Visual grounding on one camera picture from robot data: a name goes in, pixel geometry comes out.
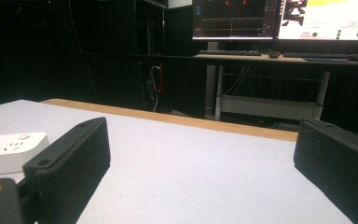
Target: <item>computer monitor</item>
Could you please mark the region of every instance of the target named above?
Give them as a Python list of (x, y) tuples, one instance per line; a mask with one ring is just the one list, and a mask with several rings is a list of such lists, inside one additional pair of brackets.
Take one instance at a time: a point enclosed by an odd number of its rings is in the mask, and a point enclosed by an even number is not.
[(278, 39), (358, 40), (358, 0), (282, 0)]
[(358, 40), (358, 0), (193, 0), (193, 40)]

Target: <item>desk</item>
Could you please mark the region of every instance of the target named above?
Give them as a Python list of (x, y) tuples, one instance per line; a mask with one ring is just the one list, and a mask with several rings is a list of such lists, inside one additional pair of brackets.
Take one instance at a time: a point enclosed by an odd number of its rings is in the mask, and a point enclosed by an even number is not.
[(331, 71), (337, 70), (339, 67), (351, 69), (358, 68), (358, 63), (351, 63), (345, 60), (305, 60), (301, 58), (284, 58), (270, 59), (267, 55), (262, 56), (234, 56), (234, 55), (196, 55), (196, 58), (213, 59), (213, 60), (235, 60), (243, 61), (244, 65), (253, 65), (252, 61), (264, 63), (264, 66), (283, 66), (283, 67), (303, 67), (315, 66), (316, 71), (321, 71), (323, 77), (320, 80), (319, 91), (317, 93), (316, 102), (293, 102), (283, 100), (261, 99), (252, 97), (241, 97), (225, 95), (222, 91), (223, 76), (225, 74), (225, 66), (219, 66), (219, 77), (217, 83), (215, 119), (220, 120), (221, 112), (241, 113), (248, 115), (257, 115), (264, 117), (274, 117), (280, 119), (303, 119), (313, 118), (319, 119), (322, 115), (324, 106), (324, 96), (327, 90), (328, 80)]
[(294, 167), (295, 133), (64, 100), (0, 105), (0, 133), (51, 143), (101, 116), (111, 167), (78, 223), (351, 223)]

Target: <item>desk leg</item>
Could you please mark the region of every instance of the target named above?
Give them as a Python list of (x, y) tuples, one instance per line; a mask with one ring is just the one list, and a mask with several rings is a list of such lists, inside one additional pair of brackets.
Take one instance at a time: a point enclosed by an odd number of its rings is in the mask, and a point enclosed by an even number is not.
[(222, 112), (222, 96), (223, 96), (223, 75), (225, 74), (225, 66), (219, 66), (219, 79), (217, 80), (216, 109), (214, 112), (214, 120), (219, 121)]
[(330, 72), (324, 72), (322, 77), (321, 86), (319, 87), (318, 98), (316, 99), (316, 106), (313, 108), (313, 119), (320, 119), (322, 115), (322, 109), (324, 108), (324, 96), (327, 91), (328, 80), (330, 78)]

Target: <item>power strip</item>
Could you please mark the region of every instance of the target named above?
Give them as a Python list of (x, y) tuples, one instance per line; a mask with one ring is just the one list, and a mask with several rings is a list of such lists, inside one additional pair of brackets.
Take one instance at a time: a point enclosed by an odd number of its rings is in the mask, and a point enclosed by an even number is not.
[(48, 146), (45, 133), (0, 135), (0, 175), (22, 172), (22, 166)]

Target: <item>electrical outlet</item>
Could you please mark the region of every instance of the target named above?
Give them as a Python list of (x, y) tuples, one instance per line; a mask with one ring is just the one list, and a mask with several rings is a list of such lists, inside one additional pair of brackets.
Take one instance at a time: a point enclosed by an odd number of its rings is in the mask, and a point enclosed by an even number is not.
[(0, 135), (0, 174), (22, 171), (22, 166), (48, 146), (45, 133)]

